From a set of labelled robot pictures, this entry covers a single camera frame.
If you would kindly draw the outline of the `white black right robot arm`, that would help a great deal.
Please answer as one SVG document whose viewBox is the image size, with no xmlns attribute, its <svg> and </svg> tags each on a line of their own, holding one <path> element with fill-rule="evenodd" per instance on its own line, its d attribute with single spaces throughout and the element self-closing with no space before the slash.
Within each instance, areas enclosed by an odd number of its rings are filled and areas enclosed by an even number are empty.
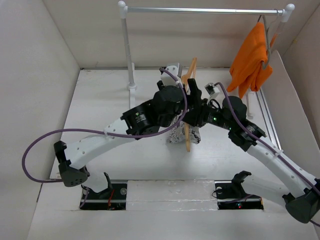
<svg viewBox="0 0 320 240">
<path fill-rule="evenodd" d="M 232 143 L 259 160 L 281 181 L 273 183 L 243 170 L 234 175 L 229 186 L 215 190 L 218 199 L 239 201 L 256 195 L 284 207 L 301 223 L 313 221 L 320 210 L 320 180 L 263 140 L 265 132 L 247 119 L 247 107 L 239 97 L 227 96 L 221 105 L 213 106 L 207 99 L 189 96 L 187 104 L 184 122 L 193 127 L 211 124 L 228 130 Z"/>
</svg>

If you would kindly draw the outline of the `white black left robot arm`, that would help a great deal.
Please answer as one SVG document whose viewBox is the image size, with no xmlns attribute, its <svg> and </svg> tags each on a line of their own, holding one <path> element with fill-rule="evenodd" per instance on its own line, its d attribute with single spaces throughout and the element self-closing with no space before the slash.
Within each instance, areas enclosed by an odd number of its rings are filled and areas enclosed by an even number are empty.
<svg viewBox="0 0 320 240">
<path fill-rule="evenodd" d="M 179 143 L 190 138 L 192 143 L 201 140 L 199 130 L 190 126 L 185 130 L 189 113 L 201 106 L 202 92 L 195 79 L 187 80 L 188 90 L 182 90 L 178 83 L 158 83 L 159 90 L 151 100 L 124 112 L 120 118 L 104 129 L 102 134 L 87 136 L 71 144 L 56 142 L 54 152 L 58 170 L 66 187 L 83 185 L 93 190 L 100 198 L 111 194 L 109 182 L 91 176 L 86 165 L 96 157 L 120 145 L 159 135 L 160 128 L 168 132 L 168 143 Z"/>
</svg>

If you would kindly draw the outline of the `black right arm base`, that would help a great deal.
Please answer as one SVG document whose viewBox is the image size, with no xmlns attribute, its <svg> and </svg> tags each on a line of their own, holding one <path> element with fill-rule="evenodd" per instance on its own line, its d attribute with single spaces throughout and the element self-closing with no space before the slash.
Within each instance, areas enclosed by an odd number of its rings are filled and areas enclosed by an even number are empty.
<svg viewBox="0 0 320 240">
<path fill-rule="evenodd" d="M 211 196 L 217 200 L 218 210 L 264 210 L 257 195 L 238 191 L 230 181 L 216 181 Z"/>
</svg>

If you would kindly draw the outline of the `orange cloth on hanger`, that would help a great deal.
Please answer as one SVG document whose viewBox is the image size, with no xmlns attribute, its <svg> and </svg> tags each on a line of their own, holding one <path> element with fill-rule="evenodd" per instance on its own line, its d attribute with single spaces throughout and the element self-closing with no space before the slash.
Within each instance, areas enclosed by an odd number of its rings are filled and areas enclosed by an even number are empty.
<svg viewBox="0 0 320 240">
<path fill-rule="evenodd" d="M 247 90 L 257 92 L 273 73 L 268 61 L 265 26 L 258 22 L 243 41 L 231 67 L 231 83 L 228 92 L 238 89 L 238 96 L 243 98 Z"/>
</svg>

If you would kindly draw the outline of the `newspaper print trousers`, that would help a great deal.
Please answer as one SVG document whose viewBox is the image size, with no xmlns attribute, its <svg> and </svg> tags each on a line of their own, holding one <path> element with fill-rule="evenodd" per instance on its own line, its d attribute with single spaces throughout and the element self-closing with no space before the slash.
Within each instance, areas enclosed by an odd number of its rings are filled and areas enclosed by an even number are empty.
<svg viewBox="0 0 320 240">
<path fill-rule="evenodd" d="M 186 130 L 186 123 L 180 121 L 179 124 L 176 124 L 182 114 L 176 116 L 173 119 L 171 126 L 174 126 L 167 134 L 166 142 L 168 144 L 183 142 L 189 137 L 190 143 L 199 144 L 201 141 L 201 135 L 199 128 L 196 126 L 188 126 L 188 130 Z"/>
</svg>

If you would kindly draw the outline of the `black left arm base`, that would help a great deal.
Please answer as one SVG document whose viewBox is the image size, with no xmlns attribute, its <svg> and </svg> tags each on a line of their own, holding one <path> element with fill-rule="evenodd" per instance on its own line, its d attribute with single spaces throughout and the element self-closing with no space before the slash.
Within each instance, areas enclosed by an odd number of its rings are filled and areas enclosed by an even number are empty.
<svg viewBox="0 0 320 240">
<path fill-rule="evenodd" d="M 124 211 L 126 210 L 128 181 L 112 180 L 112 189 L 108 188 L 96 193 L 93 190 L 87 192 L 82 187 L 82 196 L 79 208 L 84 211 Z"/>
</svg>

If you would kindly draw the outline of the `aluminium side rail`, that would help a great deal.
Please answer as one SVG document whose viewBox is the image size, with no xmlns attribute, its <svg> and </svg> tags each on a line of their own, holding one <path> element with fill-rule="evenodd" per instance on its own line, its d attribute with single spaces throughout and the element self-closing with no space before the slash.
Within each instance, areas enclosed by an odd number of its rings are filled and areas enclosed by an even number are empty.
<svg viewBox="0 0 320 240">
<path fill-rule="evenodd" d="M 272 115 L 262 89 L 256 92 L 256 97 L 262 112 L 268 138 L 278 149 L 282 150 L 281 143 L 272 119 Z"/>
</svg>

